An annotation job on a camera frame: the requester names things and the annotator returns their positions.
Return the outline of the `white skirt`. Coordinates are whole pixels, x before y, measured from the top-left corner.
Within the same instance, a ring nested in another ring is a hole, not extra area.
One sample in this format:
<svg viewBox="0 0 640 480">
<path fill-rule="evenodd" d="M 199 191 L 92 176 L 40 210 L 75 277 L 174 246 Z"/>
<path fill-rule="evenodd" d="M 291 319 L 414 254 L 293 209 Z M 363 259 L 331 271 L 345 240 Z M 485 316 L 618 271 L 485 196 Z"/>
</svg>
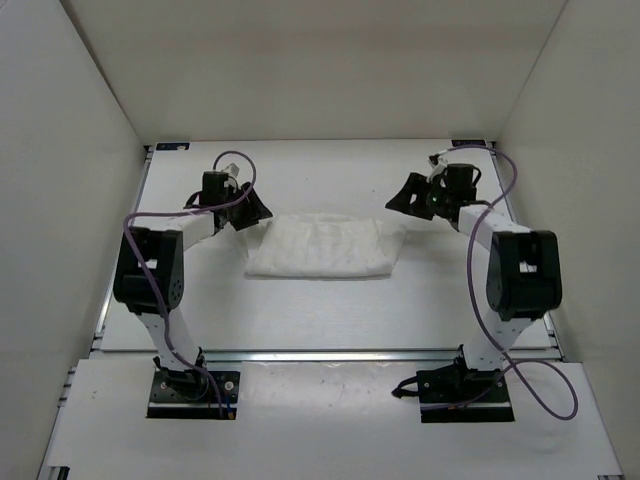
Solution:
<svg viewBox="0 0 640 480">
<path fill-rule="evenodd" d="M 279 215 L 248 236 L 252 277 L 360 279 L 392 274 L 406 229 L 338 214 Z"/>
</svg>

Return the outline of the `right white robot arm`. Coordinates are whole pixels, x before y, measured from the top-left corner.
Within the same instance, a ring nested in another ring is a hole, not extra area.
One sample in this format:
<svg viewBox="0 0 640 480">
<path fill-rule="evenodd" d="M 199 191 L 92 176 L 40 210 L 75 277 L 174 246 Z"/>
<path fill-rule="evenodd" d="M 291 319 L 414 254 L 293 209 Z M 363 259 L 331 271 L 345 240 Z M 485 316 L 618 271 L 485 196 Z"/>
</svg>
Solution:
<svg viewBox="0 0 640 480">
<path fill-rule="evenodd" d="M 468 237 L 469 251 L 480 246 L 489 255 L 488 310 L 477 315 L 479 334 L 460 346 L 452 364 L 416 376 L 429 403 L 449 408 L 496 390 L 515 341 L 562 300 L 556 235 L 521 226 L 478 199 L 480 178 L 471 164 L 439 164 L 428 176 L 410 173 L 385 206 L 424 220 L 442 218 Z"/>
</svg>

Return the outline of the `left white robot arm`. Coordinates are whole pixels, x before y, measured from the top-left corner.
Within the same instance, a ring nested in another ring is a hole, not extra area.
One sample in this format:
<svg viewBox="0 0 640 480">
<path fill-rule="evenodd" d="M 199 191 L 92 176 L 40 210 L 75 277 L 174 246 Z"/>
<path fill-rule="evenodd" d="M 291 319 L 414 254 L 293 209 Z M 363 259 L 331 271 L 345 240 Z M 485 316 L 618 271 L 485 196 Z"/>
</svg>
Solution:
<svg viewBox="0 0 640 480">
<path fill-rule="evenodd" d="M 219 394 L 206 370 L 200 347 L 189 334 L 179 305 L 185 290 L 184 254 L 226 226 L 241 231 L 272 217 L 253 184 L 238 180 L 230 164 L 202 175 L 184 212 L 164 216 L 160 230 L 125 222 L 117 260 L 113 295 L 147 329 L 156 349 L 154 363 L 161 382 L 188 402 Z"/>
</svg>

